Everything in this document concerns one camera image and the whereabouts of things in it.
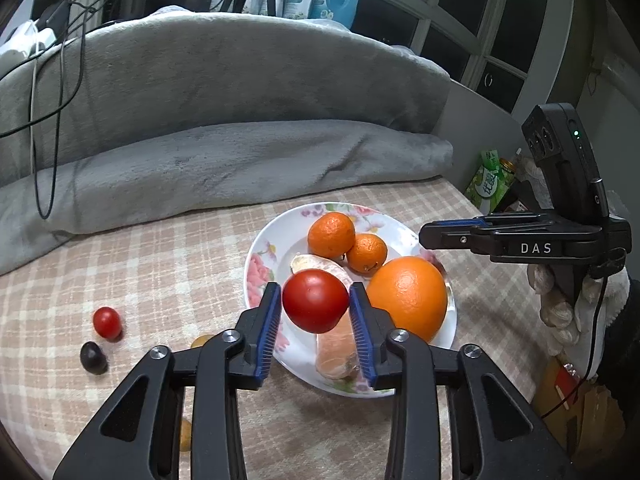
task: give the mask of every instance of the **white plate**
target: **white plate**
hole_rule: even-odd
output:
[[[422,256],[425,251],[415,234],[398,220],[368,207],[341,202],[318,202],[299,206],[277,216],[257,235],[244,264],[244,302],[247,308],[260,303],[267,282],[283,285],[291,275],[290,263],[297,254],[307,254],[306,234],[323,214],[339,211],[348,215],[358,233],[375,233],[388,246],[387,261],[399,256]],[[354,281],[361,276],[345,270]],[[431,341],[432,345],[451,348],[456,333],[456,307],[449,280],[449,304],[442,327]],[[331,380],[316,371],[316,336],[295,326],[282,311],[280,328],[273,351],[277,361],[296,377],[332,394],[346,397],[375,398],[393,394],[393,390],[376,392],[369,388],[361,374],[355,378]]]

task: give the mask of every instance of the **red tomato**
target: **red tomato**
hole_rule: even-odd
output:
[[[302,330],[323,334],[349,307],[349,293],[334,275],[320,269],[296,272],[282,288],[282,307]]]
[[[118,313],[108,306],[102,306],[94,312],[94,328],[105,339],[116,339],[122,332],[122,323]]]

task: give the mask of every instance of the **gloved hand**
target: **gloved hand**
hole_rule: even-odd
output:
[[[555,278],[549,267],[529,264],[527,277],[531,288],[540,295],[540,319],[547,326],[546,346],[549,355],[571,363],[580,377],[584,377],[591,352],[593,316],[602,280],[585,277],[580,296],[575,307],[572,307],[556,288]],[[628,296],[629,276],[625,267],[619,273],[609,276],[598,315],[593,363],[588,379],[595,375],[602,360],[605,328],[622,311]]]

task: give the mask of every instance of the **white window frame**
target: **white window frame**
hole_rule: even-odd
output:
[[[564,56],[573,17],[574,0],[547,0],[538,44],[527,73],[491,56],[495,36],[506,0],[487,0],[478,35],[438,6],[439,0],[383,0],[418,18],[411,49],[420,54],[429,28],[433,25],[470,53],[461,83],[475,90],[480,84],[487,61],[524,80],[511,115],[522,123],[537,104],[548,99]],[[99,25],[94,16],[91,28]]]

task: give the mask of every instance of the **plaid tablecloth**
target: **plaid tablecloth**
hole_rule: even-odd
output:
[[[255,235],[287,209],[319,200],[367,205],[416,231],[426,221],[478,214],[443,178],[361,186],[79,237],[0,277],[0,420],[44,479],[146,351],[156,344],[185,349],[201,334],[235,325]],[[454,348],[479,344],[530,398],[545,355],[524,267],[492,264],[468,251],[438,256],[458,308]],[[121,313],[126,335],[115,344],[101,342],[110,370],[96,377],[81,368],[78,355],[85,341],[96,340],[92,314],[104,305]],[[439,394],[443,478],[450,478],[447,412]],[[192,400],[188,394],[187,418]],[[390,398],[326,394],[274,364],[263,389],[239,393],[239,410],[252,480],[384,475]],[[189,462],[182,453],[183,479]]]

